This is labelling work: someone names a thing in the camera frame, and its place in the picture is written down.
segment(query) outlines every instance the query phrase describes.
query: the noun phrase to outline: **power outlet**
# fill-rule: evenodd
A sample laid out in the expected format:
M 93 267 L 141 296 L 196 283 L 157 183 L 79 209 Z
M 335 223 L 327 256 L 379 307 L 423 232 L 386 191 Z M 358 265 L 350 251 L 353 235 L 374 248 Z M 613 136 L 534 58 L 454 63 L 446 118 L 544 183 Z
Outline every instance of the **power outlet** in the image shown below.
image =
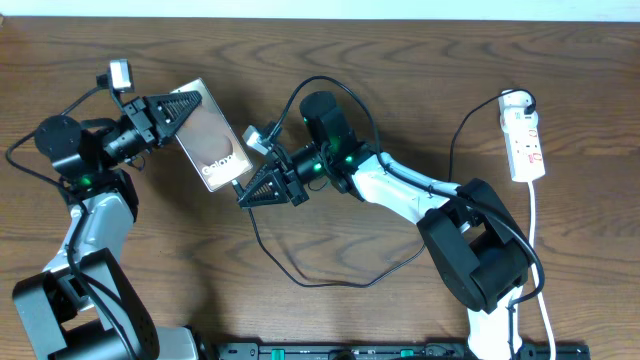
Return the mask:
M 511 179 L 529 182 L 545 174 L 542 148 L 538 133 L 538 113 L 525 114 L 525 108 L 533 100 L 524 91 L 502 96 L 500 105 L 500 127 L 507 145 Z

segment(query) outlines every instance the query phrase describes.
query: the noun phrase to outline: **wooden table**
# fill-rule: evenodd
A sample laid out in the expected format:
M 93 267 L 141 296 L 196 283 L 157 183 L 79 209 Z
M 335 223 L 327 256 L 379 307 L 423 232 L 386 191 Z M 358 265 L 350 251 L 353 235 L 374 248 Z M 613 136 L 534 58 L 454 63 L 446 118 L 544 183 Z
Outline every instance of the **wooden table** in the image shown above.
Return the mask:
M 306 77 L 336 77 L 369 104 L 386 151 L 441 179 L 462 117 L 502 89 L 526 87 L 538 98 L 547 167 L 536 182 L 537 251 L 556 338 L 586 342 L 594 359 L 640 356 L 640 26 L 5 18 L 2 151 L 93 87 L 94 75 L 117 58 L 130 60 L 139 95 L 202 77 L 237 133 L 277 119 Z M 305 91 L 312 89 L 336 90 L 320 83 Z M 338 90 L 358 135 L 371 139 L 358 107 Z M 106 94 L 73 113 L 78 120 L 116 115 Z M 497 119 L 497 104 L 470 119 L 454 180 L 488 181 L 526 232 L 527 188 L 510 180 Z M 282 139 L 290 149 L 309 141 L 297 105 Z M 54 175 L 31 143 L 16 159 Z M 69 215 L 49 185 L 4 161 L 0 168 L 0 358 L 29 358 L 10 293 L 55 254 Z M 158 325 L 265 342 L 468 334 L 464 307 L 427 254 L 368 290 L 302 289 L 262 253 L 231 188 L 208 193 L 178 147 L 154 152 L 142 173 L 131 173 L 140 214 L 122 267 Z M 258 209 L 256 217 L 266 246 L 310 281 L 366 282 L 420 246 L 402 218 L 331 188 L 296 208 Z M 520 332 L 546 341 L 538 305 L 521 309 Z

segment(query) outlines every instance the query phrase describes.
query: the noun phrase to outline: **white wall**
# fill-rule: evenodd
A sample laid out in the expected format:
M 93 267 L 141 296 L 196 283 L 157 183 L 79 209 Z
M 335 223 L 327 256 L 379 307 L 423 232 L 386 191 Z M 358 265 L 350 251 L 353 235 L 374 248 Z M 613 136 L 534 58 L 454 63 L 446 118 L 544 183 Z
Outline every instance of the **white wall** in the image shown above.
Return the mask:
M 640 0 L 0 0 L 0 13 L 301 19 L 640 21 Z

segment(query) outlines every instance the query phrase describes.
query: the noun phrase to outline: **small camera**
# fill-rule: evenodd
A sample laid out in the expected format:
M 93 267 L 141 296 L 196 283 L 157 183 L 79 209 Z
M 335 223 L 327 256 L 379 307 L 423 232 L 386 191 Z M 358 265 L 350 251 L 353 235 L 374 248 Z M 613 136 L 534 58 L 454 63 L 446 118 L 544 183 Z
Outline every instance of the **small camera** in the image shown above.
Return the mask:
M 133 77 L 131 67 L 127 59 L 111 60 L 109 62 L 109 72 L 111 73 L 111 86 L 119 93 L 134 92 Z

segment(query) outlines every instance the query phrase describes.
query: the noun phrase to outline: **white cable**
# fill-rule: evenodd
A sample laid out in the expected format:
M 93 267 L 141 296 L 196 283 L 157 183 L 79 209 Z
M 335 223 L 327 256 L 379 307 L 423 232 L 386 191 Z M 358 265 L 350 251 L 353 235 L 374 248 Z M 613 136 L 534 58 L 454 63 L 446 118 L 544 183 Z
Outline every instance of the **white cable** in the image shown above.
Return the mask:
M 529 244 L 533 248 L 535 243 L 536 234 L 536 194 L 533 189 L 533 181 L 527 183 L 529 185 L 529 204 L 531 205 L 531 222 L 529 225 Z M 533 274 L 533 282 L 538 286 L 540 283 L 540 277 L 538 276 L 538 268 L 535 265 L 531 266 L 531 273 Z M 544 328 L 547 331 L 547 337 L 549 339 L 549 359 L 556 360 L 556 341 L 553 338 L 553 330 L 551 329 L 551 321 L 549 320 L 549 314 L 547 314 L 547 306 L 544 304 L 544 298 L 542 293 L 538 294 L 538 304 L 540 304 L 540 313 L 542 314 L 542 321 L 544 322 Z

